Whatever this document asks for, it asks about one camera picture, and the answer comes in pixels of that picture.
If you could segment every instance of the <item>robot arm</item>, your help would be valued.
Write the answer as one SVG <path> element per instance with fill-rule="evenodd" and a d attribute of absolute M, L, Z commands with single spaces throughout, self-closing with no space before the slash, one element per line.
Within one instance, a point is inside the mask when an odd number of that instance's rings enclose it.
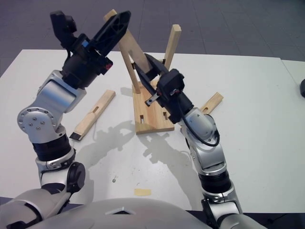
<path fill-rule="evenodd" d="M 144 73 L 135 66 L 142 84 L 152 95 L 145 103 L 157 101 L 170 113 L 172 123 L 181 126 L 181 133 L 190 149 L 202 185 L 203 210 L 212 228 L 264 228 L 251 218 L 242 215 L 238 197 L 229 178 L 220 135 L 210 115 L 203 114 L 183 93 L 184 76 L 176 69 L 168 71 L 152 56 L 145 54 L 152 70 Z M 160 75 L 157 88 L 150 81 Z"/>
<path fill-rule="evenodd" d="M 85 34 L 74 37 L 76 25 L 71 16 L 61 11 L 51 13 L 55 36 L 67 50 L 68 58 L 62 71 L 50 74 L 35 101 L 17 118 L 37 154 L 41 188 L 26 191 L 0 206 L 2 226 L 27 228 L 52 217 L 83 187 L 85 168 L 74 161 L 75 150 L 61 125 L 62 116 L 86 95 L 85 88 L 97 75 L 110 69 L 112 61 L 106 55 L 126 33 L 130 16 L 126 11 L 111 17 L 90 40 Z"/>

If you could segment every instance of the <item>tabletop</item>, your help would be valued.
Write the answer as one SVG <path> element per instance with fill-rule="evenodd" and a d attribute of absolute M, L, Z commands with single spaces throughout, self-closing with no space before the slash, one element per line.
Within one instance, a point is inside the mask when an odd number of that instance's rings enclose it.
<path fill-rule="evenodd" d="M 136 197 L 135 188 L 148 188 L 152 194 L 146 198 L 202 210 L 200 181 L 179 126 L 136 135 L 131 80 L 121 54 L 110 52 L 108 57 L 113 67 L 96 78 L 62 120 L 70 135 L 106 89 L 116 92 L 82 141 L 71 140 L 76 160 L 87 172 L 84 188 L 71 203 Z M 17 115 L 65 58 L 63 50 L 23 50 L 0 79 L 0 196 L 13 198 L 40 187 L 36 154 L 17 125 Z M 201 107 L 215 92 L 224 96 L 211 115 L 243 211 L 304 212 L 305 99 L 282 61 L 175 54 L 171 67 L 185 76 L 184 92 L 195 106 Z"/>

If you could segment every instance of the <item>wooden stand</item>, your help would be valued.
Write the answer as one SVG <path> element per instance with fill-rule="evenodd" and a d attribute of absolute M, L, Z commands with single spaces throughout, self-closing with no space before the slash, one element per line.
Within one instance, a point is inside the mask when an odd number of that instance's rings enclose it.
<path fill-rule="evenodd" d="M 117 14 L 116 11 L 111 10 L 104 16 L 104 20 L 107 21 L 115 14 Z M 168 69 L 171 65 L 173 55 L 178 45 L 180 34 L 180 26 L 173 25 L 165 52 L 164 65 Z M 174 130 L 174 125 L 168 119 L 170 114 L 166 111 L 166 109 L 161 108 L 157 102 L 152 103 L 152 105 L 149 107 L 147 107 L 145 104 L 145 101 L 149 99 L 151 95 L 141 84 L 141 82 L 137 80 L 130 57 L 145 73 L 149 72 L 152 67 L 129 30 L 127 30 L 126 34 L 120 40 L 119 48 L 129 76 L 132 80 L 132 97 L 136 134 Z M 156 86 L 156 83 L 156 81 L 152 81 L 151 85 Z"/>

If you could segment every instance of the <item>black cable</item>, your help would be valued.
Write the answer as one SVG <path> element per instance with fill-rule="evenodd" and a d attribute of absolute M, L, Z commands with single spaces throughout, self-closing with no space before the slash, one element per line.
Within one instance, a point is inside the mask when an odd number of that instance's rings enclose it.
<path fill-rule="evenodd" d="M 191 131 L 191 133 L 202 143 L 202 144 L 205 144 L 207 146 L 210 146 L 210 147 L 215 147 L 215 146 L 218 146 L 219 142 L 220 142 L 220 135 L 219 135 L 219 132 L 218 130 L 215 131 L 215 137 L 217 137 L 217 140 L 216 140 L 216 143 L 215 144 L 210 144 L 210 143 L 207 143 L 205 142 L 204 140 L 202 140 L 198 135 L 197 133 L 190 127 L 190 125 L 188 124 L 188 122 L 186 121 L 185 119 L 185 116 L 182 112 L 182 108 L 181 108 L 181 105 L 179 103 L 179 100 L 177 100 L 177 104 L 178 104 L 178 108 L 179 108 L 179 111 L 180 111 L 180 115 L 185 123 L 185 125 L 187 126 L 187 128 Z"/>
<path fill-rule="evenodd" d="M 67 58 L 66 58 L 66 60 L 65 60 L 65 63 L 66 63 L 67 60 L 70 59 L 70 57 L 71 57 L 71 52 L 67 50 L 67 53 L 68 53 L 68 56 L 67 56 Z"/>
<path fill-rule="evenodd" d="M 284 217 L 285 215 L 288 215 L 288 213 L 282 214 L 281 216 L 275 218 L 275 219 L 268 219 L 267 222 L 265 224 L 263 224 L 263 226 L 266 226 L 268 224 L 273 224 L 275 221 L 277 221 L 278 219 Z"/>

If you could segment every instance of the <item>wooden plank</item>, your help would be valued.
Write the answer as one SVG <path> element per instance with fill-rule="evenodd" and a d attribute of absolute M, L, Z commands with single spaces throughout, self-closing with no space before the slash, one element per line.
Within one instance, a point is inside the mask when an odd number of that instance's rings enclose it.
<path fill-rule="evenodd" d="M 79 137 L 77 137 L 77 139 L 72 137 L 73 139 L 80 141 L 88 133 L 92 125 L 101 116 L 101 114 L 109 105 L 109 103 L 114 98 L 114 96 L 115 96 L 115 92 L 111 90 L 107 90 L 101 96 L 101 98 L 96 102 L 93 108 L 87 113 L 84 119 L 75 127 L 73 133 L 75 135 L 79 135 Z"/>
<path fill-rule="evenodd" d="M 181 34 L 180 25 L 177 24 L 173 25 L 171 29 L 170 37 L 168 39 L 168 43 L 165 51 L 165 57 L 164 57 L 165 59 L 164 65 L 167 69 L 169 69 L 171 66 L 173 55 L 176 51 L 179 42 L 180 34 Z"/>
<path fill-rule="evenodd" d="M 146 106 L 145 101 L 151 95 L 140 82 L 138 84 L 140 94 L 135 93 L 134 88 L 132 89 L 136 134 L 174 130 L 174 125 L 168 119 L 170 114 L 165 108 L 161 108 L 157 102 L 152 103 L 149 107 Z M 151 84 L 156 86 L 157 81 L 152 81 Z"/>
<path fill-rule="evenodd" d="M 111 16 L 116 14 L 117 12 L 115 10 L 111 10 L 104 16 L 104 21 L 107 21 Z M 151 64 L 147 61 L 146 56 L 129 29 L 127 29 L 125 35 L 119 41 L 119 45 L 121 50 L 124 49 L 145 73 L 152 69 Z"/>
<path fill-rule="evenodd" d="M 137 80 L 137 77 L 135 75 L 134 69 L 132 67 L 132 63 L 130 61 L 130 57 L 129 57 L 128 53 L 126 52 L 126 50 L 122 48 L 122 44 L 120 44 L 120 43 L 119 43 L 119 48 L 120 48 L 123 60 L 125 62 L 126 68 L 128 70 L 129 76 L 130 76 L 130 78 L 132 80 L 134 91 L 137 94 L 139 94 L 140 93 L 140 88 L 139 88 L 139 85 L 138 85 L 138 80 Z"/>
<path fill-rule="evenodd" d="M 224 97 L 219 94 L 218 92 L 216 92 L 207 102 L 205 105 L 203 105 L 200 110 L 204 113 L 204 114 L 209 114 L 210 112 L 212 112 L 212 110 L 214 110 L 214 108 L 222 101 Z"/>

